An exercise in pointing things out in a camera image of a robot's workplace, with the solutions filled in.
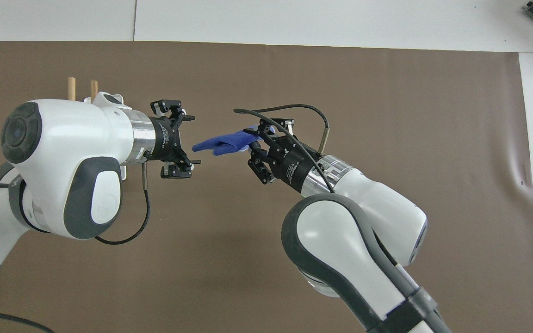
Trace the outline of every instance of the brown mat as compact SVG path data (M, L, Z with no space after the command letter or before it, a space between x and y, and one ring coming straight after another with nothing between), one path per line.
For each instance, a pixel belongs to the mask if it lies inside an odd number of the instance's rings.
M455 332L533 332L533 189L514 53L159 42L0 42L0 129L30 99L78 97L89 80L152 114L180 99L193 143L257 123L235 107L307 103L332 127L327 153L421 207L429 233L413 278ZM320 118L296 134L317 147ZM314 291L287 259L280 226L300 195L264 186L248 155L209 152L194 177L159 178L152 219L112 247L29 232L0 270L0 311L63 332L362 332L342 301ZM0 152L0 164L4 162ZM139 167L105 237L144 215ZM32 332L0 321L0 331Z

